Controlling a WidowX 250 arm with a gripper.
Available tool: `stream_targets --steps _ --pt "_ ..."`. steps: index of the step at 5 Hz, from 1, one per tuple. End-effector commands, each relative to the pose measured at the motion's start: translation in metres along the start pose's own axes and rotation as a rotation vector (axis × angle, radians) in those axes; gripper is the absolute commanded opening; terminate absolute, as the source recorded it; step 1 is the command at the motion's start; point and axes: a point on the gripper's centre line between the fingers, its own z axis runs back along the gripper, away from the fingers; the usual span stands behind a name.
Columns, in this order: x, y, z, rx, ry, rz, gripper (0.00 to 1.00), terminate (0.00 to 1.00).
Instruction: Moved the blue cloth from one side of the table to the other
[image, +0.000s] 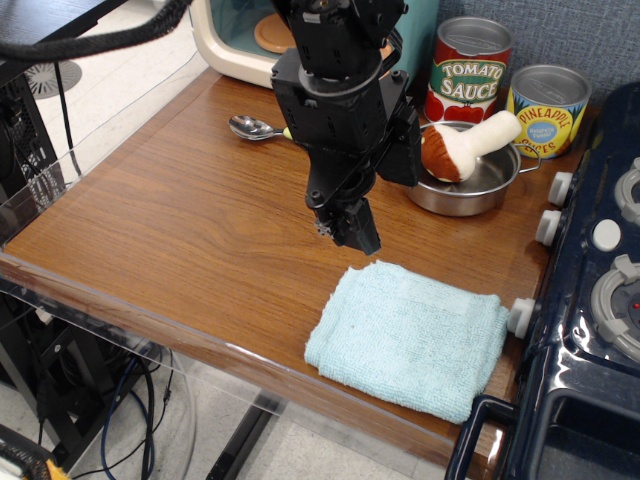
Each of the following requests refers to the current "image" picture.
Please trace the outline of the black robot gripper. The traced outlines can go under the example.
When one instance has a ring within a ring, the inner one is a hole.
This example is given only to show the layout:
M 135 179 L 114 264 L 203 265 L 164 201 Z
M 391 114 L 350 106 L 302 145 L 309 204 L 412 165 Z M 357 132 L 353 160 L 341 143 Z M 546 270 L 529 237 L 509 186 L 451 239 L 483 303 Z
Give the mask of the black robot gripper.
M 294 142 L 310 158 L 306 203 L 321 236 L 375 254 L 381 242 L 362 197 L 378 177 L 414 186 L 422 168 L 408 75 L 394 67 L 402 38 L 397 30 L 369 41 L 306 27 L 294 39 L 273 67 L 271 83 Z M 354 203 L 331 205 L 340 202 Z

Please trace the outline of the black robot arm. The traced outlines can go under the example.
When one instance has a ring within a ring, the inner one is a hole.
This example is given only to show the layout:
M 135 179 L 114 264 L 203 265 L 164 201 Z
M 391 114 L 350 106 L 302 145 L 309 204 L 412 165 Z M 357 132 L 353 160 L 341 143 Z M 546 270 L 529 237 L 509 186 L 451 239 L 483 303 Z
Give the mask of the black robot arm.
M 403 1 L 277 1 L 295 45 L 271 85 L 293 141 L 310 160 L 305 200 L 338 246 L 381 248 L 366 198 L 376 179 L 414 187 L 422 172 L 418 114 L 396 69 Z

